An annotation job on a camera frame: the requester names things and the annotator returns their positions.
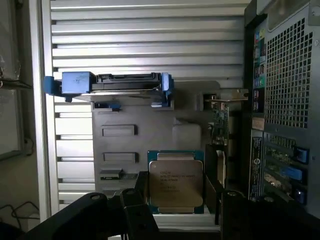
label sticker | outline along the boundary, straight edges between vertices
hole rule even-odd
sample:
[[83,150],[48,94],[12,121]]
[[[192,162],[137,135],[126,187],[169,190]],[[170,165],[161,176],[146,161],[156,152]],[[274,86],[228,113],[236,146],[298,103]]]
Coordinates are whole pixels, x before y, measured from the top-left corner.
[[265,119],[262,117],[253,117],[252,128],[260,131],[265,130]]
[[255,202],[261,194],[262,137],[252,138],[249,200]]

blue drive bracket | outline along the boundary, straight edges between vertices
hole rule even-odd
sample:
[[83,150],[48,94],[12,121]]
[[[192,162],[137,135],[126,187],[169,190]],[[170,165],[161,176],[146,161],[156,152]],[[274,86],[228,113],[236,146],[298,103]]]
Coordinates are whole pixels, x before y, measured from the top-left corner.
[[162,92],[164,93],[164,100],[162,101],[162,107],[170,107],[171,95],[175,88],[174,80],[172,79],[171,74],[167,72],[161,73],[161,86]]
[[44,77],[44,92],[51,96],[62,97],[67,103],[72,102],[72,98],[76,97],[73,94],[62,94],[62,83],[54,79],[53,76]]
[[72,95],[88,94],[96,79],[96,75],[89,71],[63,72],[61,92]]
[[[62,81],[57,81],[52,76],[45,76],[44,91],[52,96],[63,97],[66,102],[71,103],[72,98],[80,96],[81,94],[89,94],[92,91],[93,83],[96,82],[97,76],[89,71],[63,72]],[[170,107],[173,90],[174,80],[171,74],[162,72],[162,100],[161,102],[152,103],[151,106],[155,108]]]

metal mesh panel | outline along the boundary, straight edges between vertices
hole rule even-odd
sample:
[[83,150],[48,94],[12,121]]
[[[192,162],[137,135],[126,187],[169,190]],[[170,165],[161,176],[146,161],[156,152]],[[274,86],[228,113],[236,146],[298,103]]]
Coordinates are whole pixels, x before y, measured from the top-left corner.
[[305,19],[267,42],[265,118],[268,124],[308,127],[313,33]]

metal louvered panel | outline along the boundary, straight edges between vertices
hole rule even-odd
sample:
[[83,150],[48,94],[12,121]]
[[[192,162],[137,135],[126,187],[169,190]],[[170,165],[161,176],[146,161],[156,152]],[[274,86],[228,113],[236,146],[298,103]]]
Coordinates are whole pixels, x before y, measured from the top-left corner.
[[[51,1],[53,76],[169,72],[176,81],[241,88],[243,14],[249,2]],[[68,204],[94,191],[91,105],[55,97],[54,112],[58,198]]]

perforated metal panel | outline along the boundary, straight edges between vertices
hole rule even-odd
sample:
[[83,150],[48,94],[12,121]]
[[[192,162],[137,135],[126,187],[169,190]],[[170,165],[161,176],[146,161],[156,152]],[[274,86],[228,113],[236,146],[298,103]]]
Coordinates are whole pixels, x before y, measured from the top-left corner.
[[308,127],[313,33],[305,18],[267,42],[265,119],[269,124]]

